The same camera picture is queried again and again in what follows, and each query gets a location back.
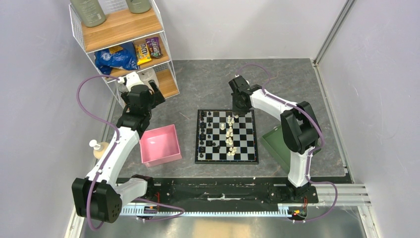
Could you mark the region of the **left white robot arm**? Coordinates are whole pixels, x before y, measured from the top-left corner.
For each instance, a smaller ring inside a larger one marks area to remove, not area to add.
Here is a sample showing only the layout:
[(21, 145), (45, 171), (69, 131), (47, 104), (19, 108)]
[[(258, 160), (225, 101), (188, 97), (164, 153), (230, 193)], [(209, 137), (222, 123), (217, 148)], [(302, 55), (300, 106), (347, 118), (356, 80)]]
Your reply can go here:
[(76, 92), (77, 103), (84, 113), (114, 129), (112, 140), (99, 162), (84, 178), (76, 178), (71, 186), (76, 213), (87, 219), (92, 230), (99, 229), (92, 224), (93, 220), (101, 224), (113, 223), (124, 205), (137, 198), (151, 202), (156, 194), (154, 187), (150, 186), (153, 179), (148, 176), (134, 175), (121, 185), (116, 181), (128, 155), (139, 144), (150, 124), (151, 110), (165, 102), (165, 98), (154, 80), (148, 84), (128, 76), (116, 80), (127, 88), (121, 94), (125, 107), (116, 124), (91, 114), (82, 105), (80, 91), (87, 79), (81, 82)]

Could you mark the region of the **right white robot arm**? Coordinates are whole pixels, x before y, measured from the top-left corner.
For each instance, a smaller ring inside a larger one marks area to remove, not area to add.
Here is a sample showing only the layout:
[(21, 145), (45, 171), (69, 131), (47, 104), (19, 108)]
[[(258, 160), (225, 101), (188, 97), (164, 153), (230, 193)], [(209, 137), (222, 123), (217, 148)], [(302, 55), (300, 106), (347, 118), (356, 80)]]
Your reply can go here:
[(251, 109), (260, 109), (281, 122), (283, 141), (290, 151), (286, 197), (293, 203), (300, 202), (310, 187), (311, 159), (321, 134), (311, 105), (282, 99), (260, 85), (250, 85), (240, 75), (228, 84), (234, 113), (244, 115)]

